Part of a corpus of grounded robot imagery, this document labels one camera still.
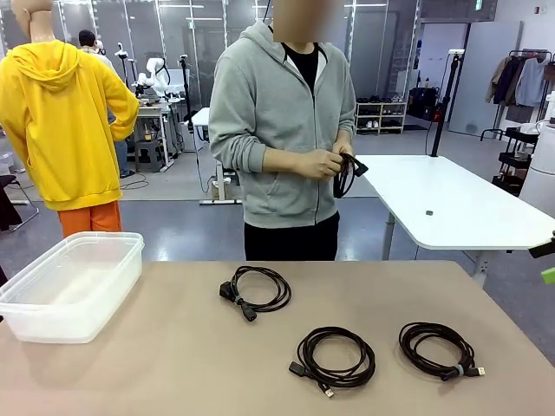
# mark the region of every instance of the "plastic container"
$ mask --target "plastic container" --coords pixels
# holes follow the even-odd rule
[[[0,315],[21,341],[90,342],[139,278],[143,247],[131,232],[68,237],[0,288]]]

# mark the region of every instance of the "pole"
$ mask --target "pole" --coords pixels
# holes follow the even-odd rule
[[[189,133],[193,135],[194,143],[194,129],[193,129],[193,115],[191,114],[191,101],[189,100],[189,83],[187,82],[187,65],[185,59],[187,55],[180,56],[181,70],[183,71],[183,88],[185,89],[185,103],[187,105],[187,114],[189,114]]]
[[[447,83],[445,97],[443,97],[443,103],[441,104],[440,122],[437,125],[434,147],[432,148],[432,154],[430,155],[433,158],[437,158],[437,150],[440,147],[441,133],[443,133],[443,126],[445,125],[445,118],[447,117],[447,110],[449,109],[449,102],[451,101],[451,90],[453,89],[454,76],[457,74],[459,62],[460,56],[455,55],[453,57],[453,62],[451,63],[451,74],[449,74],[449,82]]]

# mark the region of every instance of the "coiled cable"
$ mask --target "coiled cable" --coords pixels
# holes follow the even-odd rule
[[[341,157],[343,157],[341,171],[333,179],[334,198],[343,198],[347,195],[355,182],[355,177],[360,178],[368,171],[368,167],[354,156],[341,153]]]
[[[444,366],[418,354],[418,346],[428,338],[440,338],[454,344],[460,350],[459,364]],[[476,367],[472,346],[456,331],[445,325],[428,322],[408,323],[402,327],[399,333],[399,344],[410,362],[422,372],[438,377],[441,381],[448,381],[463,375],[477,377],[486,373],[484,368]]]
[[[241,276],[248,272],[257,272],[269,277],[277,286],[276,296],[267,303],[250,303],[239,294],[238,282]],[[257,318],[257,312],[273,312],[281,309],[291,300],[291,286],[276,271],[265,267],[240,266],[230,282],[224,282],[219,286],[219,295],[230,302],[237,304],[243,311],[248,322]]]
[[[320,366],[314,359],[314,351],[319,342],[326,338],[338,337],[352,340],[360,349],[361,358],[351,368],[344,370],[329,370]],[[310,332],[297,347],[297,357],[300,364],[293,361],[289,371],[299,377],[308,377],[318,383],[320,389],[331,398],[334,393],[332,387],[354,388],[369,382],[375,372],[374,351],[360,336],[345,328],[324,327]]]

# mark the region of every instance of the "black pants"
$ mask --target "black pants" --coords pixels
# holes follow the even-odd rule
[[[310,227],[258,228],[245,224],[248,262],[333,262],[337,254],[339,212]]]

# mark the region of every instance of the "workbench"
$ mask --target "workbench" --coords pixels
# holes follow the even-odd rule
[[[9,416],[383,415],[552,416],[555,370],[458,265],[448,262],[266,263],[290,283],[285,308],[246,322],[220,298],[238,263],[148,263],[108,325],[89,344],[21,343],[0,324],[0,413]],[[275,287],[246,276],[251,302]],[[476,350],[486,375],[441,382],[408,363],[401,327],[439,322]],[[328,399],[288,371],[314,328],[342,326],[375,351],[369,383]],[[456,363],[444,344],[423,354]],[[318,347],[326,367],[357,349]]]

